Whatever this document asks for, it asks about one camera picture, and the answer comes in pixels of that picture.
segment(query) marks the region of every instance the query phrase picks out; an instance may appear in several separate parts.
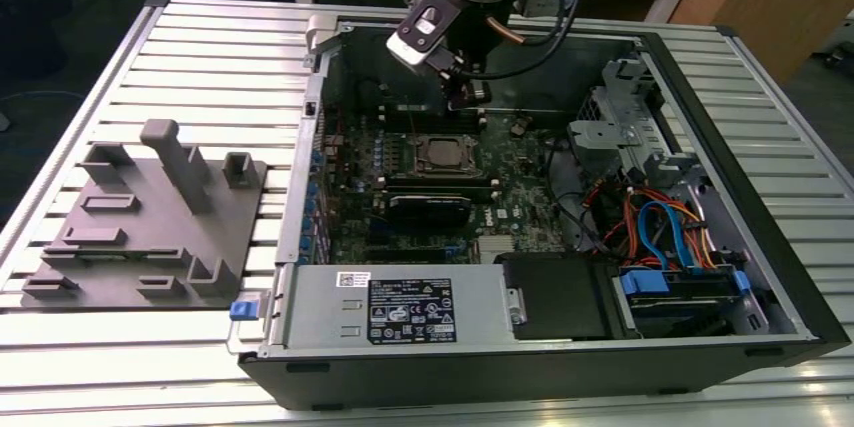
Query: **blue clip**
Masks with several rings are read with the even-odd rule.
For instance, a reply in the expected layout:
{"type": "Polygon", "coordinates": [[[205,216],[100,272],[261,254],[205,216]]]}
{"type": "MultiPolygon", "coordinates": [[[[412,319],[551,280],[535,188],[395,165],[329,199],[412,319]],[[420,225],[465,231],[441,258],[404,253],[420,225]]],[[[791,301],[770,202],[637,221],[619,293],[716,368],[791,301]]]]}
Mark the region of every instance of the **blue clip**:
{"type": "Polygon", "coordinates": [[[632,270],[619,276],[625,295],[633,294],[667,294],[669,287],[660,270],[632,270]]]}
{"type": "Polygon", "coordinates": [[[257,300],[237,300],[232,302],[228,309],[228,317],[234,321],[257,320],[258,304],[257,300]]]}
{"type": "Polygon", "coordinates": [[[746,294],[750,292],[750,279],[747,278],[747,274],[744,274],[744,272],[741,272],[740,270],[735,271],[735,286],[737,287],[737,290],[741,294],[746,294]]]}

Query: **metal slat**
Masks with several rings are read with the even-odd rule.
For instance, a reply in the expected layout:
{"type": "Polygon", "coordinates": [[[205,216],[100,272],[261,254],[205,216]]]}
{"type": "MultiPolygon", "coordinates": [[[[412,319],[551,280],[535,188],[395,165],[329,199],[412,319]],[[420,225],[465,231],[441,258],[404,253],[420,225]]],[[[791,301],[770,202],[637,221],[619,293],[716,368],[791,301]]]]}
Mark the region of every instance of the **metal slat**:
{"type": "Polygon", "coordinates": [[[780,181],[779,177],[750,178],[756,192],[763,197],[842,197],[844,191],[835,179],[803,178],[796,182],[780,181]]]}
{"type": "Polygon", "coordinates": [[[172,119],[181,125],[269,125],[297,126],[301,109],[189,107],[184,105],[110,104],[104,107],[101,122],[145,122],[172,119]]]}
{"type": "Polygon", "coordinates": [[[145,55],[186,55],[190,57],[233,57],[236,59],[298,60],[308,53],[302,45],[240,45],[149,40],[141,50],[145,55]]]}
{"type": "Polygon", "coordinates": [[[847,199],[831,199],[840,200],[836,206],[791,206],[791,205],[770,205],[766,202],[768,212],[775,219],[791,219],[791,218],[842,218],[854,219],[854,206],[850,205],[847,199]]]}
{"type": "MultiPolygon", "coordinates": [[[[92,130],[92,142],[128,142],[137,139],[141,124],[100,124],[92,130]]],[[[296,128],[270,127],[208,127],[184,125],[177,132],[177,140],[186,144],[210,145],[293,145],[296,128]]]]}
{"type": "Polygon", "coordinates": [[[0,316],[0,346],[214,342],[228,337],[228,328],[222,311],[21,313],[0,316]]]}
{"type": "Polygon", "coordinates": [[[679,67],[699,65],[724,65],[744,67],[744,64],[739,60],[737,56],[732,53],[724,54],[703,54],[699,52],[671,52],[673,60],[677,62],[679,67]]]}
{"type": "Polygon", "coordinates": [[[173,55],[140,55],[133,61],[133,69],[162,72],[232,72],[237,74],[281,74],[309,75],[310,70],[302,66],[302,60],[261,59],[217,59],[206,57],[198,62],[197,57],[173,55]]]}
{"type": "Polygon", "coordinates": [[[854,265],[854,244],[851,242],[792,242],[791,248],[804,265],[854,265]]]}
{"type": "Polygon", "coordinates": [[[834,267],[807,267],[806,271],[810,277],[812,277],[812,281],[819,290],[822,290],[822,286],[827,283],[854,282],[854,264],[834,267]]]}
{"type": "Polygon", "coordinates": [[[732,94],[727,92],[697,92],[703,106],[721,106],[721,107],[760,107],[774,109],[774,101],[767,95],[748,95],[748,94],[732,94]]]}
{"type": "Polygon", "coordinates": [[[162,13],[166,15],[192,15],[237,19],[300,20],[302,18],[301,15],[293,14],[293,9],[282,7],[240,7],[232,5],[209,6],[169,3],[162,13]]]}
{"type": "Polygon", "coordinates": [[[681,73],[689,77],[708,77],[713,79],[748,79],[752,80],[750,71],[739,64],[735,65],[708,65],[708,64],[683,64],[679,65],[681,73]]]}
{"type": "Polygon", "coordinates": [[[688,83],[696,92],[755,92],[762,93],[762,86],[752,79],[713,79],[709,77],[688,76],[688,83]]]}
{"type": "Polygon", "coordinates": [[[157,27],[190,29],[240,30],[245,35],[252,32],[305,33],[308,23],[298,20],[225,19],[213,17],[189,17],[184,15],[161,15],[157,27]]]}
{"type": "MultiPolygon", "coordinates": [[[[32,238],[29,239],[30,242],[52,242],[58,235],[64,222],[64,218],[48,217],[42,219],[32,238]]],[[[252,228],[250,241],[265,243],[276,242],[278,240],[280,227],[281,219],[256,219],[254,226],[252,228]]]]}
{"type": "Polygon", "coordinates": [[[0,388],[245,378],[233,356],[216,344],[10,351],[0,355],[0,371],[0,388]]]}
{"type": "MultiPolygon", "coordinates": [[[[676,135],[676,143],[684,152],[693,152],[687,136],[676,135]]],[[[725,139],[725,144],[736,157],[758,158],[811,158],[815,151],[799,140],[725,139]]]]}
{"type": "Polygon", "coordinates": [[[112,101],[124,104],[298,107],[302,97],[301,93],[285,91],[120,87],[112,101]]]}
{"type": "Polygon", "coordinates": [[[305,35],[300,33],[252,32],[252,35],[246,35],[244,30],[180,29],[172,27],[157,27],[150,31],[148,39],[220,44],[305,45],[305,35]]]}
{"type": "MultiPolygon", "coordinates": [[[[49,215],[68,215],[70,209],[77,202],[80,192],[65,191],[60,192],[53,199],[53,203],[48,209],[49,215]]],[[[281,194],[261,194],[261,202],[257,208],[257,214],[269,216],[280,216],[284,210],[284,202],[280,198],[281,194]]]]}
{"type": "MultiPolygon", "coordinates": [[[[684,135],[684,129],[677,122],[669,122],[669,130],[673,135],[684,135]]],[[[731,122],[715,125],[723,139],[756,139],[756,140],[798,140],[798,132],[787,124],[736,124],[731,122]]]]}
{"type": "Polygon", "coordinates": [[[305,91],[308,78],[276,74],[198,74],[134,70],[124,76],[121,85],[133,87],[194,87],[200,89],[249,89],[305,91]]]}
{"type": "Polygon", "coordinates": [[[786,238],[791,242],[815,240],[854,240],[854,220],[778,220],[786,238]]]}
{"type": "Polygon", "coordinates": [[[826,177],[827,168],[816,159],[737,159],[737,163],[750,175],[774,177],[826,177]]]}
{"type": "MultiPolygon", "coordinates": [[[[74,167],[62,182],[64,189],[80,189],[89,181],[89,175],[80,167],[74,167]]],[[[268,170],[266,178],[264,180],[264,189],[284,191],[288,188],[288,182],[290,181],[289,170],[268,170]]]]}
{"type": "MultiPolygon", "coordinates": [[[[705,113],[715,124],[725,122],[787,124],[786,117],[775,109],[744,109],[739,107],[705,107],[705,113]]],[[[667,120],[676,120],[676,114],[668,104],[661,105],[661,115],[667,120]]]]}
{"type": "Polygon", "coordinates": [[[723,42],[693,42],[689,40],[665,40],[667,49],[673,52],[697,52],[708,54],[732,54],[732,49],[723,42]]]}
{"type": "Polygon", "coordinates": [[[832,313],[836,314],[836,319],[843,324],[854,323],[854,302],[851,302],[851,296],[847,294],[824,294],[824,300],[832,313]]]}

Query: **gray plastic base plate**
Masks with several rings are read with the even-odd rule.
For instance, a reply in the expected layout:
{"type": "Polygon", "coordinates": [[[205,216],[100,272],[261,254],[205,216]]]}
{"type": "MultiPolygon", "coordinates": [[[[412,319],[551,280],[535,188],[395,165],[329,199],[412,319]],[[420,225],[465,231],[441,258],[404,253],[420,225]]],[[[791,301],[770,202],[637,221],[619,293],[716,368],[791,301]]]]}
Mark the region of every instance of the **gray plastic base plate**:
{"type": "Polygon", "coordinates": [[[77,245],[85,252],[58,255],[49,260],[53,267],[41,264],[24,288],[24,307],[228,307],[240,288],[266,165],[252,162],[256,185],[229,188],[224,162],[205,163],[212,209],[196,215],[160,160],[114,166],[124,185],[86,183],[42,259],[50,248],[61,252],[77,245]]]}

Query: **warning label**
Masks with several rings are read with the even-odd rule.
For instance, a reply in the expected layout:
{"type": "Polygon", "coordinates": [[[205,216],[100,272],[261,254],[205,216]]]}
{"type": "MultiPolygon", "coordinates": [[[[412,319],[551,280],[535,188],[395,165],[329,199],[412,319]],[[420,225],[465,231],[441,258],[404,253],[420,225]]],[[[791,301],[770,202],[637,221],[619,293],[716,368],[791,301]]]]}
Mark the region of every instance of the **warning label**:
{"type": "Polygon", "coordinates": [[[456,342],[451,279],[371,280],[372,344],[456,342]]]}

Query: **gray bracket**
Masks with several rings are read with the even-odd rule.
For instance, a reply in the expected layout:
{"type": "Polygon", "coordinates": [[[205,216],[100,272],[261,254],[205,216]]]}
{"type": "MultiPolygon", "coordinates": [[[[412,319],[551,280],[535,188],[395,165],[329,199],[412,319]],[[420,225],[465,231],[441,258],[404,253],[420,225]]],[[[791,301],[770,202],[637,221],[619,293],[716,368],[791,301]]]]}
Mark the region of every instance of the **gray bracket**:
{"type": "Polygon", "coordinates": [[[616,149],[640,145],[637,136],[628,128],[601,120],[576,120],[569,123],[575,143],[587,149],[616,149]]]}
{"type": "Polygon", "coordinates": [[[266,165],[245,152],[205,161],[172,120],[145,122],[157,159],[96,143],[60,234],[26,279],[24,307],[216,308],[237,295],[266,165]]]}

